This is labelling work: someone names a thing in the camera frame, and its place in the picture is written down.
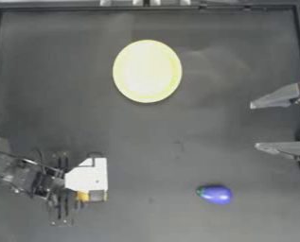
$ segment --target robotic arm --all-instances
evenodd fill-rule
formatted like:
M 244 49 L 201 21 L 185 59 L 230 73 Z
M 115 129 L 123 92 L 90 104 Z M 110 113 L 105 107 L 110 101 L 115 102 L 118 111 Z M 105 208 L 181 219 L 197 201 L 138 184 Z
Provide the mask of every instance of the robotic arm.
M 8 140 L 0 137 L 0 183 L 15 193 L 43 199 L 51 225 L 67 226 L 88 202 L 106 201 L 106 158 L 91 154 L 71 170 L 66 152 L 55 159 L 58 167 L 12 156 Z

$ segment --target black table surface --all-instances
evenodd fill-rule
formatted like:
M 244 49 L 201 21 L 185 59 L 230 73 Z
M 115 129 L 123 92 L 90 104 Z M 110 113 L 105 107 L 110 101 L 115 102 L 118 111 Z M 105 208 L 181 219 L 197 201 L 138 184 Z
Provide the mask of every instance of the black table surface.
M 173 96 L 150 105 L 111 77 L 117 54 L 145 39 L 171 47 L 183 70 Z M 4 13 L 0 133 L 22 155 L 101 151 L 109 197 L 74 227 L 52 228 L 42 202 L 0 186 L 0 242 L 300 241 L 300 170 L 253 147 L 293 140 L 300 106 L 249 110 L 296 81 L 289 11 Z M 233 189 L 229 205 L 197 197 L 209 183 Z

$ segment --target black frame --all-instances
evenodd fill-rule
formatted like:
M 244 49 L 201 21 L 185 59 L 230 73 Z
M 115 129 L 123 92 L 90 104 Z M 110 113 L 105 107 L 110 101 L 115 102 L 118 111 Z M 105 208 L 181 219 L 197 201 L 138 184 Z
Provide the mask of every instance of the black frame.
M 133 6 L 131 1 L 114 2 L 110 7 L 102 7 L 101 1 L 79 1 L 79 2 L 16 2 L 16 3 L 0 3 L 0 17 L 4 10 L 28 10 L 28 11 L 80 11 L 80 10 L 98 10 L 98 11 L 159 11 L 159 10 L 200 10 L 204 12 L 218 11 L 278 11 L 290 10 L 293 16 L 293 25 L 296 28 L 296 37 L 299 42 L 300 51 L 300 4 L 216 4 L 205 1 L 193 0 L 190 6 L 179 6 L 175 0 L 162 0 L 162 6 L 151 6 L 150 0 L 143 0 L 143 6 Z

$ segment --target round plate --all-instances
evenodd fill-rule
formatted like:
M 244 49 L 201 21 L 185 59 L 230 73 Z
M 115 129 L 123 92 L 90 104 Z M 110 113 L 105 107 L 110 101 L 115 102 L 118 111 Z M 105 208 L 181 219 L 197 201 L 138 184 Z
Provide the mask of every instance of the round plate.
M 142 103 L 157 102 L 174 92 L 179 84 L 181 61 L 163 43 L 138 41 L 118 54 L 113 77 L 127 98 Z

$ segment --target blue object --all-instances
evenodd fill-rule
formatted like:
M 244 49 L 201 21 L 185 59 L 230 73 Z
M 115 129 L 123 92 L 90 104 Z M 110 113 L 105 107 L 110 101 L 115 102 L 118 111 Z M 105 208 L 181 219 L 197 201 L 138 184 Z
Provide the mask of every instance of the blue object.
M 200 197 L 214 204 L 226 204 L 232 201 L 233 193 L 224 186 L 201 186 L 196 190 Z

